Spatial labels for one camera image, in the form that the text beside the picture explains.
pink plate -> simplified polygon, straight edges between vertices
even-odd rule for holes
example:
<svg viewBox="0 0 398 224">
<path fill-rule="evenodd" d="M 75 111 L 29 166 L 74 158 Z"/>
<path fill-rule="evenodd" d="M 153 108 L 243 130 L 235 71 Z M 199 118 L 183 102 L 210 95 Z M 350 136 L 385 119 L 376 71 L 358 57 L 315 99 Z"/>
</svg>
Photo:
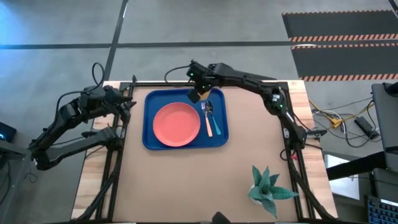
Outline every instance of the pink plate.
<svg viewBox="0 0 398 224">
<path fill-rule="evenodd" d="M 198 112 L 186 103 L 170 103 L 162 107 L 154 119 L 157 139 L 168 146 L 179 147 L 190 143 L 199 133 Z"/>
</svg>

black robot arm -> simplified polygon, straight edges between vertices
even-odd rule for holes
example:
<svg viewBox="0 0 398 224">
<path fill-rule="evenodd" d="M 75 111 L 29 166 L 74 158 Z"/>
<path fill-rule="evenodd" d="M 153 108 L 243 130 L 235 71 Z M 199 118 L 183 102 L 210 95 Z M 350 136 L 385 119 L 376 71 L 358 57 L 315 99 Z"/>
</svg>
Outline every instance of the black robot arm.
<svg viewBox="0 0 398 224">
<path fill-rule="evenodd" d="M 261 96 L 264 106 L 272 115 L 278 116 L 283 126 L 289 131 L 287 149 L 301 150 L 305 147 L 307 133 L 303 127 L 298 126 L 294 120 L 293 111 L 289 111 L 283 88 L 278 83 L 264 83 L 263 80 L 275 80 L 269 77 L 254 75 L 251 73 L 236 71 L 224 63 L 210 64 L 207 67 L 196 61 L 191 61 L 187 75 L 195 82 L 194 89 L 188 93 L 188 97 L 194 103 L 205 96 L 213 87 L 238 86 L 245 90 L 257 93 Z M 323 219 L 335 219 L 319 203 L 309 187 L 302 180 L 295 168 L 292 158 L 287 158 L 292 177 L 304 191 L 319 215 Z"/>
<path fill-rule="evenodd" d="M 113 128 L 104 128 L 91 132 L 86 139 L 63 147 L 51 147 L 54 142 L 69 129 L 80 123 L 107 114 L 119 114 L 123 123 L 130 120 L 132 106 L 136 102 L 131 97 L 122 96 L 119 90 L 111 86 L 89 86 L 80 92 L 80 97 L 63 105 L 56 113 L 54 122 L 43 129 L 43 133 L 29 145 L 31 159 L 38 170 L 47 170 L 62 159 L 95 146 L 106 146 L 110 150 L 121 147 L 120 139 Z"/>
</svg>

succulent plant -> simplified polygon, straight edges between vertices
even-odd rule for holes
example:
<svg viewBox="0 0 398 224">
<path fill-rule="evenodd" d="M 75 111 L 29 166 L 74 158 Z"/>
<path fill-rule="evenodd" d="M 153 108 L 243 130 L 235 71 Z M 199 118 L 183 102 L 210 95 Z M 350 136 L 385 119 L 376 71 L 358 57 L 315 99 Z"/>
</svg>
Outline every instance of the succulent plant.
<svg viewBox="0 0 398 224">
<path fill-rule="evenodd" d="M 262 175 L 259 169 L 254 166 L 252 167 L 252 171 L 254 187 L 250 190 L 249 197 L 251 197 L 253 200 L 261 202 L 265 210 L 271 213 L 275 218 L 278 218 L 274 200 L 292 198 L 294 196 L 298 196 L 298 193 L 283 187 L 276 187 L 275 183 L 279 174 L 269 176 L 268 167 L 265 169 Z"/>
</svg>

black floor mat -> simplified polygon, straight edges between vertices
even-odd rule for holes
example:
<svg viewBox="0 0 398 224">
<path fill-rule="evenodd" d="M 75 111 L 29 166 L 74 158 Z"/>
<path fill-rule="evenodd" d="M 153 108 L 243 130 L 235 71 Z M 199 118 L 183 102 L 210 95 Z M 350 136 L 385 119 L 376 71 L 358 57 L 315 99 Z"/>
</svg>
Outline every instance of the black floor mat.
<svg viewBox="0 0 398 224">
<path fill-rule="evenodd" d="M 293 46 L 292 53 L 308 82 L 398 78 L 398 44 Z"/>
<path fill-rule="evenodd" d="M 391 10 L 299 12 L 282 17 L 294 42 L 398 39 L 398 19 Z"/>
</svg>

concrete floor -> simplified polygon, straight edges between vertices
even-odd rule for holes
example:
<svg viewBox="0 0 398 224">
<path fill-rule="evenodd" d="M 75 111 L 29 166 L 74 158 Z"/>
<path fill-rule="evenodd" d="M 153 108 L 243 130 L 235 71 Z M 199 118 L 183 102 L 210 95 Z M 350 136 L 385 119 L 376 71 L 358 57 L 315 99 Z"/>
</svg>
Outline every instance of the concrete floor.
<svg viewBox="0 0 398 224">
<path fill-rule="evenodd" d="M 0 45 L 111 43 L 121 3 L 0 0 L 0 30 L 6 30 L 0 32 Z M 391 6 L 388 0 L 130 0 L 119 42 L 281 41 L 287 40 L 282 12 L 367 9 Z M 108 54 L 109 49 L 0 50 L 0 94 L 5 96 L 0 105 L 8 108 L 0 110 L 0 118 L 18 130 L 15 143 L 26 147 L 51 123 L 61 94 L 92 85 L 92 63 L 105 65 Z M 204 47 L 118 49 L 110 80 L 130 80 L 133 74 L 139 80 L 162 80 L 167 70 L 186 65 L 193 58 L 203 64 L 224 62 L 238 70 L 281 80 L 298 79 L 289 47 Z M 182 78 L 182 71 L 170 74 L 171 80 Z M 376 82 L 316 82 L 306 87 L 309 98 L 319 107 L 332 108 L 370 97 L 370 86 Z M 366 103 L 336 112 L 356 113 Z M 371 113 L 376 120 L 373 109 Z M 316 119 L 328 125 L 323 118 Z M 355 125 L 348 126 L 360 133 Z M 61 140 L 79 136 L 89 128 L 90 124 L 81 125 Z M 324 136 L 321 144 L 326 152 L 359 157 L 381 150 L 379 142 L 354 149 L 331 134 Z M 22 182 L 9 223 L 67 221 L 82 163 L 83 155 L 78 154 L 48 171 L 34 169 L 39 180 Z"/>
</svg>

